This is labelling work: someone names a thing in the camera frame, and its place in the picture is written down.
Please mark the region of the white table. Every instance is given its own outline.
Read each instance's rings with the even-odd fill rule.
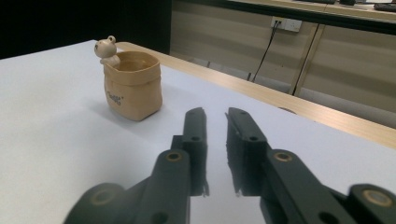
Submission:
[[[236,197],[226,157],[230,106],[246,110],[273,148],[296,153],[324,184],[396,192],[396,150],[343,133],[162,66],[163,107],[140,122],[112,111],[95,41],[0,61],[0,223],[62,223],[89,188],[125,188],[150,175],[182,134],[186,111],[207,115],[209,197],[191,198],[191,223],[264,223],[258,197]]]

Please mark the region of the wooden table edge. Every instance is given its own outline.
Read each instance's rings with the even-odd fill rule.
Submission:
[[[117,47],[122,50],[144,51],[157,57],[161,64],[165,66],[202,78],[221,87],[243,93],[246,96],[267,103],[268,105],[286,108],[299,116],[312,119],[315,122],[322,123],[345,133],[350,133],[380,145],[396,149],[396,130],[390,127],[371,122],[370,120],[361,119],[323,105],[317,105],[304,99],[275,91],[238,77],[232,77],[194,63],[189,63],[132,43],[119,42],[117,43]]]

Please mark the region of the floor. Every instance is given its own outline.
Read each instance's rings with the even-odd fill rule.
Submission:
[[[221,64],[211,63],[197,58],[184,58],[184,60],[220,71],[234,77],[239,77],[244,80],[247,80],[248,78],[248,72],[240,71],[231,67],[226,67]],[[255,83],[285,93],[287,93],[290,88],[289,83],[280,82],[266,77],[256,77]],[[354,115],[356,117],[368,119],[370,121],[396,129],[396,113],[374,108],[368,105],[358,104],[308,89],[302,89],[299,97],[319,105],[325,105],[327,107]]]

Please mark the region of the wall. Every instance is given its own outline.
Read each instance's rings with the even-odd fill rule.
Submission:
[[[170,50],[172,0],[4,1],[0,59],[114,35]]]
[[[268,46],[272,17],[236,10],[175,1],[171,54],[191,56],[254,74]],[[312,26],[304,22],[300,33],[276,31],[259,76],[289,85],[298,75]]]
[[[171,54],[255,73],[271,19],[175,1]],[[259,76],[287,83],[290,94],[396,128],[394,38],[303,22],[299,33],[276,31]]]

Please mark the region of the bear ear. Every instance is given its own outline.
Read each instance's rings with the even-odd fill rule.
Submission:
[[[114,37],[113,35],[110,35],[107,39],[109,39],[113,44],[116,43],[116,37]]]

